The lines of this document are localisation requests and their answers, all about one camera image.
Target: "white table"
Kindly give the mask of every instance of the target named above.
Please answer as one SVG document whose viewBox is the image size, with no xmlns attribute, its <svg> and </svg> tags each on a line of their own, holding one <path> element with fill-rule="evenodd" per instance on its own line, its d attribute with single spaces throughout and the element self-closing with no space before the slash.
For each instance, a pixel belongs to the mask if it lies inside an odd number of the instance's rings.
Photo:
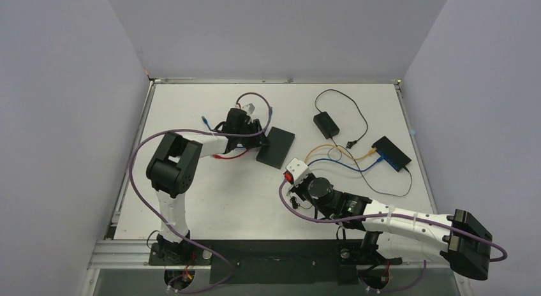
<svg viewBox="0 0 541 296">
<path fill-rule="evenodd" d="M 371 191 L 359 173 L 335 163 L 318 162 L 313 165 L 313 172 L 328 178 L 340 191 L 368 196 L 404 209 L 432 213 L 402 108 L 391 84 L 158 84 L 142 138 L 175 128 L 205 130 L 201 115 L 215 126 L 225 120 L 238 95 L 257 92 L 265 96 L 273 107 L 271 126 L 295 133 L 284 168 L 292 158 L 304 159 L 313 147 L 330 143 L 313 122 L 313 116 L 317 114 L 314 99 L 325 89 L 337 89 L 355 99 L 368 120 L 368 133 L 352 149 L 353 155 L 365 154 L 376 140 L 387 136 L 412 159 L 408 168 L 413 176 L 413 186 L 406 197 L 399 198 Z M 256 96 L 247 96 L 241 104 L 247 103 L 256 106 L 254 117 L 264 125 L 267 120 L 264 102 Z M 335 137 L 338 144 L 345 145 L 364 132 L 365 124 L 355 106 L 342 95 L 327 92 L 318 100 L 318 106 L 327 111 L 340 127 L 340 134 Z M 156 208 L 158 199 L 145 176 L 145 169 L 160 140 L 154 139 L 141 148 L 134 169 L 136 184 Z M 311 159 L 325 158 L 327 150 L 320 149 Z M 284 169 L 277 170 L 259 163 L 255 161 L 256 155 L 254 150 L 234 160 L 204 158 L 199 161 L 194 182 L 186 194 L 186 220 L 191 238 L 333 239 L 336 225 L 303 221 L 285 209 L 278 197 Z M 370 165 L 377 157 L 374 154 L 360 162 L 361 168 Z M 354 166 L 345 157 L 343 161 Z M 366 178 L 375 189 L 400 195 L 406 192 L 410 182 L 406 172 L 397 173 L 384 161 L 368 171 Z M 299 212 L 312 216 L 314 210 L 299 209 Z M 159 227 L 159 219 L 145 208 L 128 186 L 114 239 L 146 239 Z M 348 231 L 348 238 L 362 236 L 362 232 Z"/>
</svg>

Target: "white wall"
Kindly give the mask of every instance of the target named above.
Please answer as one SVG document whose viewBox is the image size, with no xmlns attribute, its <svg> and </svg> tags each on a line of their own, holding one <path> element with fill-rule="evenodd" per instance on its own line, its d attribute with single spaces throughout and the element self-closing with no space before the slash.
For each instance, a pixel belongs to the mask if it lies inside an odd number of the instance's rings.
<svg viewBox="0 0 541 296">
<path fill-rule="evenodd" d="M 150 76 L 404 76 L 446 0 L 109 0 Z"/>
<path fill-rule="evenodd" d="M 148 88 L 107 0 L 0 0 L 0 294 L 74 295 Z"/>
<path fill-rule="evenodd" d="M 541 292 L 540 5 L 448 0 L 403 80 L 439 211 L 471 211 L 509 251 L 476 295 Z"/>
</svg>

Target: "black cable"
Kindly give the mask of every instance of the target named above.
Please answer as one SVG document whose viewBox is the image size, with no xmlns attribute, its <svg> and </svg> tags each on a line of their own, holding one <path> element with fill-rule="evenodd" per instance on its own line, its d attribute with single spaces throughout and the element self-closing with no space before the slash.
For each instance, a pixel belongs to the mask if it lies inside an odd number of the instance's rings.
<svg viewBox="0 0 541 296">
<path fill-rule="evenodd" d="M 328 91 L 332 91 L 332 92 L 337 92 L 339 94 L 342 94 L 344 97 L 348 98 L 349 100 L 351 100 L 353 102 L 353 104 L 355 105 L 355 107 L 357 108 L 357 111 L 359 111 L 359 114 L 360 116 L 362 117 L 362 120 L 364 121 L 364 124 L 366 124 L 366 129 L 364 130 L 364 133 L 356 140 L 354 141 L 349 141 L 347 144 L 346 144 L 346 147 L 348 149 L 352 148 L 362 137 L 364 137 L 364 135 L 368 132 L 368 122 L 366 121 L 366 119 L 364 118 L 364 115 L 362 115 L 362 112 L 360 111 L 359 109 L 359 106 L 357 104 L 357 102 L 355 100 L 353 100 L 353 98 L 347 96 L 346 94 L 344 94 L 343 92 L 340 92 L 338 90 L 335 90 L 335 89 L 327 89 L 327 90 L 324 90 L 323 92 L 321 92 L 317 97 L 316 99 L 314 100 L 314 106 L 316 107 L 317 111 L 319 111 L 320 113 L 322 112 L 319 108 L 318 108 L 318 98 L 325 92 L 328 92 Z"/>
<path fill-rule="evenodd" d="M 335 146 L 338 146 L 338 144 L 334 141 L 334 139 L 333 139 L 332 137 L 331 137 L 330 139 L 332 140 L 332 143 L 334 143 Z M 327 157 L 328 157 L 329 159 L 332 159 L 332 158 L 330 157 L 330 152 L 331 152 L 333 149 L 335 149 L 335 148 L 336 148 L 336 147 L 333 147 L 333 148 L 329 149 L 329 151 L 327 151 Z M 332 160 L 334 160 L 334 161 L 340 161 L 340 160 L 342 160 L 342 156 L 343 156 L 343 155 L 342 155 L 342 152 L 340 152 L 340 158 L 338 158 L 338 159 L 332 159 Z"/>
<path fill-rule="evenodd" d="M 336 229 L 336 239 L 339 240 L 340 238 L 338 237 L 338 231 L 340 230 L 340 228 L 342 228 L 342 237 L 344 238 L 344 241 L 346 240 L 346 229 L 342 226 L 338 226 L 338 229 Z"/>
<path fill-rule="evenodd" d="M 310 205 L 310 207 L 305 208 L 305 207 L 303 207 L 303 206 L 301 206 L 301 205 L 299 204 L 299 208 L 303 208 L 304 210 L 310 210 L 310 209 L 312 209 L 312 207 L 313 207 L 313 205 Z"/>
<path fill-rule="evenodd" d="M 151 240 L 151 237 L 152 237 L 152 234 L 156 233 L 156 232 L 159 232 L 159 230 L 154 230 L 151 232 L 151 234 L 149 234 L 149 237 L 147 238 L 147 247 L 149 249 L 152 249 L 150 246 L 149 246 L 149 241 Z"/>
<path fill-rule="evenodd" d="M 349 150 L 345 149 L 345 151 L 346 151 L 348 154 L 350 154 L 350 156 L 353 158 L 353 155 L 350 153 Z M 372 191 L 374 191 L 374 192 L 376 192 L 376 193 L 378 193 L 378 194 L 382 194 L 382 195 L 390 195 L 390 196 L 396 196 L 396 197 L 404 197 L 404 196 L 406 196 L 407 194 L 410 193 L 410 191 L 411 191 L 411 185 L 413 184 L 413 176 L 411 175 L 411 172 L 410 172 L 410 170 L 409 170 L 407 167 L 404 167 L 404 169 L 405 169 L 406 172 L 408 172 L 408 174 L 410 175 L 410 187 L 408 188 L 408 191 L 406 192 L 406 194 L 404 194 L 404 195 L 396 195 L 396 194 L 392 194 L 392 193 L 380 192 L 380 191 L 377 191 L 377 190 L 375 190 L 374 188 L 372 188 L 372 186 L 370 185 L 370 183 L 368 183 L 368 180 L 366 180 L 366 177 L 364 177 L 364 174 L 361 172 L 361 169 L 360 169 L 359 164 L 357 163 L 357 160 L 354 160 L 353 162 L 355 162 L 355 165 L 356 165 L 357 168 L 359 169 L 360 175 L 361 175 L 362 178 L 364 179 L 364 182 L 366 182 L 366 185 L 368 185 L 368 187 L 369 187 Z"/>
<path fill-rule="evenodd" d="M 304 210 L 310 210 L 313 207 L 313 205 L 310 205 L 310 207 L 308 208 L 301 206 L 300 203 L 297 201 L 297 197 L 295 196 L 291 196 L 291 198 L 289 198 L 289 202 L 291 203 L 291 207 L 295 210 L 297 210 L 298 208 L 302 208 Z"/>
</svg>

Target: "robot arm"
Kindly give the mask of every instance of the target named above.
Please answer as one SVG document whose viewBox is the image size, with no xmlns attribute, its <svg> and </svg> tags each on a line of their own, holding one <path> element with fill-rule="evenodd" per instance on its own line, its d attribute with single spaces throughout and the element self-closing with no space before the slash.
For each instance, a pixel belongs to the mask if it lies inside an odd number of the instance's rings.
<svg viewBox="0 0 541 296">
<path fill-rule="evenodd" d="M 334 189 L 327 179 L 316 177 L 308 166 L 298 159 L 293 159 L 286 169 L 284 177 L 292 185 L 290 191 L 301 200 L 309 201 L 326 218 L 388 214 L 387 217 L 340 223 L 344 228 L 367 232 L 361 245 L 365 254 L 385 260 L 414 258 L 448 262 L 452 270 L 463 276 L 477 280 L 487 279 L 490 246 L 453 234 L 449 229 L 416 220 L 428 219 L 491 241 L 492 235 L 470 213 L 456 210 L 454 216 L 451 216 L 397 209 L 393 205 Z M 391 216 L 393 213 L 411 216 L 414 220 Z"/>
<path fill-rule="evenodd" d="M 215 129 L 215 132 L 240 135 L 261 132 L 259 120 L 250 118 L 253 110 L 252 104 L 241 109 L 231 108 L 226 121 L 217 127 L 221 127 L 221 130 Z M 148 164 L 146 175 L 156 190 L 159 212 L 167 220 L 167 223 L 161 224 L 157 240 L 160 250 L 169 260 L 185 261 L 191 252 L 190 245 L 174 234 L 167 224 L 189 238 L 185 195 L 195 177 L 199 159 L 213 154 L 229 153 L 238 145 L 250 149 L 268 143 L 264 133 L 251 137 L 229 137 L 168 132 L 163 136 Z"/>
</svg>

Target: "blue cable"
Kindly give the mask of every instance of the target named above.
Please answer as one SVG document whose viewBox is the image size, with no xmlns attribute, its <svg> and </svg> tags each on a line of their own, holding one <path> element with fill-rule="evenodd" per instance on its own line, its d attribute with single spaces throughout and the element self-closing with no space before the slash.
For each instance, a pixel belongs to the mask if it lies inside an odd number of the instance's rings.
<svg viewBox="0 0 541 296">
<path fill-rule="evenodd" d="M 340 164 L 342 165 L 343 167 L 346 167 L 346 168 L 349 168 L 350 170 L 354 170 L 356 172 L 366 172 L 367 170 L 369 170 L 370 168 L 372 168 L 374 165 L 378 164 L 379 162 L 383 161 L 383 157 L 379 157 L 374 163 L 372 163 L 369 167 L 365 168 L 364 170 L 357 170 L 356 168 L 354 167 L 351 167 L 349 165 L 345 165 L 344 163 L 342 162 L 339 162 L 339 161 L 336 161 L 336 160 L 333 160 L 333 159 L 329 159 L 329 158 L 321 158 L 321 159 L 315 159 L 314 161 L 308 163 L 308 166 L 316 163 L 316 162 L 319 162 L 319 161 L 331 161 L 331 162 L 334 162 L 334 163 L 337 163 L 337 164 Z"/>
</svg>

